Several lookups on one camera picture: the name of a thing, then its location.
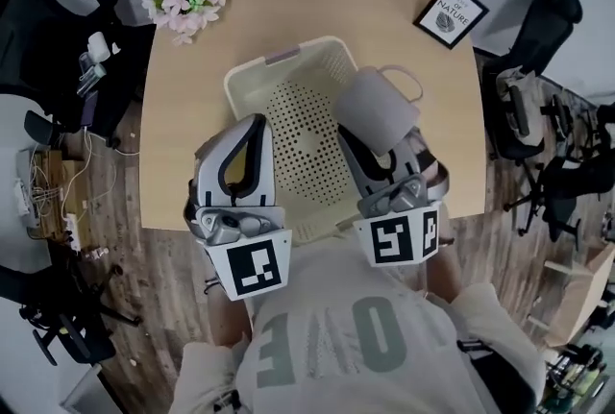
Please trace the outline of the black office chair with cushion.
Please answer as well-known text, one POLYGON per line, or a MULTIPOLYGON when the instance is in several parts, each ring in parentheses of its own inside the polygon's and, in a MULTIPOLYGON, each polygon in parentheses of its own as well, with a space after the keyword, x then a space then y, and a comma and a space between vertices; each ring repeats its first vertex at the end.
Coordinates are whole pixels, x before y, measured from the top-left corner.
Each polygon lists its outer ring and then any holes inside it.
POLYGON ((579 0, 532 0, 509 52, 480 72, 484 126, 491 160, 520 161, 544 150, 539 76, 582 20, 579 0))

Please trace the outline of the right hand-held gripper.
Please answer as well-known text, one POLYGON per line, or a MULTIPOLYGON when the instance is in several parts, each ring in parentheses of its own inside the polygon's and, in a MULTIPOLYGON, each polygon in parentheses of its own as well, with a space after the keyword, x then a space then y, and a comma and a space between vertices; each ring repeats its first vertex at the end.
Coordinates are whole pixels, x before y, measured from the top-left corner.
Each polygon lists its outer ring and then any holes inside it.
POLYGON ((440 203, 428 200, 427 182, 416 175, 421 172, 418 158, 423 152, 420 130, 412 128, 387 152, 388 169, 380 167, 370 149, 341 125, 337 136, 363 198, 357 204, 361 218, 353 227, 369 263, 417 265, 432 257, 438 250, 440 203))

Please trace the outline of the light wooden shelf unit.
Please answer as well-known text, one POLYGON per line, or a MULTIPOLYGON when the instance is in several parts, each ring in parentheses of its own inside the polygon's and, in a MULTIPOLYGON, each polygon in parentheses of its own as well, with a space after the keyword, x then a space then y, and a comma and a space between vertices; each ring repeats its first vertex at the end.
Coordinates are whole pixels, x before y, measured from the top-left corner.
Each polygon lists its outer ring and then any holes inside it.
POLYGON ((615 243, 608 243, 599 249, 590 248, 585 264, 573 262, 565 266, 546 260, 543 267, 568 277, 563 297, 547 323, 532 314, 527 322, 534 328, 546 332, 544 342, 549 348, 563 347, 581 331, 595 308, 602 302, 603 290, 607 285, 615 261, 615 243))

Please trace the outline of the person's white printed shirt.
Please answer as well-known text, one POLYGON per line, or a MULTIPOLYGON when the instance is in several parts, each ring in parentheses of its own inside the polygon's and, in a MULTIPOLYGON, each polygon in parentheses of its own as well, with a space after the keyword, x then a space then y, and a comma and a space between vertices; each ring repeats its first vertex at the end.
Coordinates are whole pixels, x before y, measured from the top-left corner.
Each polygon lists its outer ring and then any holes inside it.
POLYGON ((533 414, 545 388, 492 284, 439 306, 350 239, 298 249, 246 307, 251 340, 184 347, 169 414, 533 414))

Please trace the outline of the black mesh office chair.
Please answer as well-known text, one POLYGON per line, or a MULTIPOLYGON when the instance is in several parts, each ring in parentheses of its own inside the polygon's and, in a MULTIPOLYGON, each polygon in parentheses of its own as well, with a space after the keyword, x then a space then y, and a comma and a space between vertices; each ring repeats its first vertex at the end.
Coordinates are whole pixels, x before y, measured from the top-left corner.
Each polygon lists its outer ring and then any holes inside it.
POLYGON ((518 230, 521 236, 528 233, 533 217, 539 208, 543 208, 542 220, 548 226, 552 242, 556 242, 561 234, 568 233, 579 243, 579 225, 569 223, 578 197, 602 195, 615 187, 615 103, 598 107, 596 116, 601 142, 594 157, 581 161, 555 157, 547 164, 538 163, 536 179, 528 165, 521 163, 530 184, 529 194, 504 205, 504 211, 509 212, 517 206, 529 204, 527 223, 518 230))

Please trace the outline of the person's right hand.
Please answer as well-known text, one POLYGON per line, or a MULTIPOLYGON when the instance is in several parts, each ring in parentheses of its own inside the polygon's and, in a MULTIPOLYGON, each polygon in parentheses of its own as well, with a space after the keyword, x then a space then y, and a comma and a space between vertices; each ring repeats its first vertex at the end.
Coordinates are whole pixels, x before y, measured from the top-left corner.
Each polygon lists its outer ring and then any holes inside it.
POLYGON ((450 189, 450 175, 446 165, 430 150, 427 144, 417 155, 421 174, 427 184, 427 198, 430 202, 442 201, 450 189))

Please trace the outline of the black office chair with tag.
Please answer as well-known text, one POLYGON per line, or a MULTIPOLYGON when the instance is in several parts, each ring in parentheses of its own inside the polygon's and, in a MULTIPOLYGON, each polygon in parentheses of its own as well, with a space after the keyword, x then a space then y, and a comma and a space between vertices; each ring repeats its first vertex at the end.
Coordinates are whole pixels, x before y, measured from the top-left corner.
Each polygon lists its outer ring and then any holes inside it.
POLYGON ((20 305, 21 318, 34 327, 37 345, 51 365, 58 364, 49 350, 55 339, 74 361, 93 365, 115 356, 105 316, 135 328, 141 323, 140 317, 102 303, 111 279, 122 274, 113 264, 101 282, 88 284, 73 259, 31 274, 0 266, 0 298, 20 305))

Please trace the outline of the person's left forearm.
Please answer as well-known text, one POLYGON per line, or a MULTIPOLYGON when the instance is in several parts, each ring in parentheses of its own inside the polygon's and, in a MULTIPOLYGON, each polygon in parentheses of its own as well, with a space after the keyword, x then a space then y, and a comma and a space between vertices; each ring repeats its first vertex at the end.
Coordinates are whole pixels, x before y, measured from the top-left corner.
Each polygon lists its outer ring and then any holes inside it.
POLYGON ((227 294, 207 296, 211 341, 216 346, 233 347, 252 339, 252 325, 243 301, 231 301, 227 294))

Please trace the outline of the white ceramic mug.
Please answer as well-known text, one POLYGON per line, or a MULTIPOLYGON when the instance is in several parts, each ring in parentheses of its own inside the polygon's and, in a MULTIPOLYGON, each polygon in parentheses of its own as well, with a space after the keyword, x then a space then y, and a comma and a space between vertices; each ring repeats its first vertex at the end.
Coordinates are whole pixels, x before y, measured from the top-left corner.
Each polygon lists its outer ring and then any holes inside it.
POLYGON ((400 65, 380 68, 365 66, 357 70, 347 87, 339 94, 332 110, 336 122, 353 134, 375 155, 381 157, 397 146, 417 126, 420 110, 385 76, 397 71, 417 82, 416 76, 400 65))

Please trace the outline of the person's right forearm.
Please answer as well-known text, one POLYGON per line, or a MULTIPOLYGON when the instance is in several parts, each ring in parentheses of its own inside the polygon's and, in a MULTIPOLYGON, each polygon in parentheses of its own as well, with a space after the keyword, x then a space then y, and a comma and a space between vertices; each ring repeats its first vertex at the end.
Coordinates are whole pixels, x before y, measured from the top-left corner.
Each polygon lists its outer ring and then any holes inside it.
POLYGON ((455 246, 455 229, 444 203, 439 207, 438 249, 426 262, 427 299, 439 306, 452 304, 465 289, 455 246))

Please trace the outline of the black office chair with bottles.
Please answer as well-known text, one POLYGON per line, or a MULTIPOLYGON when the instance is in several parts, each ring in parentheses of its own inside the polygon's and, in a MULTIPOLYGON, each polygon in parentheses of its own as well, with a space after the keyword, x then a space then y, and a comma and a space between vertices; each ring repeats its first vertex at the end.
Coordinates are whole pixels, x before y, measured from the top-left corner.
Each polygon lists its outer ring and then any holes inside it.
POLYGON ((115 149, 116 128, 145 86, 156 27, 129 26, 118 17, 118 0, 96 0, 87 15, 58 0, 0 0, 0 99, 35 102, 24 129, 51 146, 61 134, 87 130, 115 149), (95 63, 87 39, 102 32, 111 56, 95 63))

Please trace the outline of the black framed leaf picture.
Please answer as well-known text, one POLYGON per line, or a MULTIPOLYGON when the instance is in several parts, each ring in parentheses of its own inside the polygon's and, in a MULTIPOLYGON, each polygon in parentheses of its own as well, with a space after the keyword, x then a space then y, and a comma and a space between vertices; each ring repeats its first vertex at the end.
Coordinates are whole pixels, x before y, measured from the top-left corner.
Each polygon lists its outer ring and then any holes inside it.
POLYGON ((488 13, 479 0, 430 0, 413 25, 452 50, 488 13))

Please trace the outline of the cream perforated plastic basket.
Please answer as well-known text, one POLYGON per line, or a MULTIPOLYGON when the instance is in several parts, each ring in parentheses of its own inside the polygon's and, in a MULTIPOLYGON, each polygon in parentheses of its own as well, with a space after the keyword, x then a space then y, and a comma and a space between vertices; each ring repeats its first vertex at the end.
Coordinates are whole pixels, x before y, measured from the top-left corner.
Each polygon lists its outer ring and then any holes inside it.
POLYGON ((276 202, 296 246, 335 234, 357 216, 359 192, 332 116, 356 71, 341 39, 320 37, 236 66, 225 77, 234 116, 261 113, 271 126, 276 202))

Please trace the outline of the white plastic bottle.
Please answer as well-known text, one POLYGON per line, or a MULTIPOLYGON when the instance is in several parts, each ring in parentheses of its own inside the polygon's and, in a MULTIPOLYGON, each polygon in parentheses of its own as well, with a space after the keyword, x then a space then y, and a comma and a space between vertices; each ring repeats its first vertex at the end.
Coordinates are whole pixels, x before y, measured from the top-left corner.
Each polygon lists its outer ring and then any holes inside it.
POLYGON ((95 63, 106 61, 111 56, 110 48, 102 32, 96 32, 87 39, 87 51, 95 63))

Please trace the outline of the white power strip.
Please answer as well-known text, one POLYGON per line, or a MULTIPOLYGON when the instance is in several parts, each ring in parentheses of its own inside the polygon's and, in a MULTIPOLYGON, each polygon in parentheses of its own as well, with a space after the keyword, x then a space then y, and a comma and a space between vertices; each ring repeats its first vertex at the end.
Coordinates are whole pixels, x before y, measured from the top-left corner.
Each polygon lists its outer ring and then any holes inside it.
POLYGON ((64 216, 64 222, 69 246, 73 252, 79 253, 82 250, 82 241, 77 216, 73 213, 67 213, 64 216))

